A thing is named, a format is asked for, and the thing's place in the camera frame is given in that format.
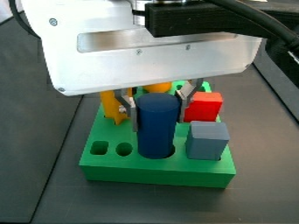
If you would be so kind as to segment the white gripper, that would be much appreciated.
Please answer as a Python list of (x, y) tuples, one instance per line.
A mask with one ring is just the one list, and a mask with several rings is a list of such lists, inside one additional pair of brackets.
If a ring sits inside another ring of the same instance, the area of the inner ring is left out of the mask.
[(137, 132), (128, 89), (236, 74), (256, 57), (260, 39), (231, 33), (155, 38), (133, 24), (127, 0), (21, 0), (55, 89), (64, 95), (113, 90), (119, 112)]

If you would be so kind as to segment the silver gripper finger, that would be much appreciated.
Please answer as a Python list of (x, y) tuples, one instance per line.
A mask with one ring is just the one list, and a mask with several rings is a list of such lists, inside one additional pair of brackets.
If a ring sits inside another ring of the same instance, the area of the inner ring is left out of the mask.
[(175, 96), (180, 103), (180, 112), (177, 116), (177, 122), (181, 123), (184, 119), (184, 110), (188, 108), (192, 101), (195, 92), (200, 89), (203, 78), (187, 80), (181, 85), (181, 88), (175, 91)]

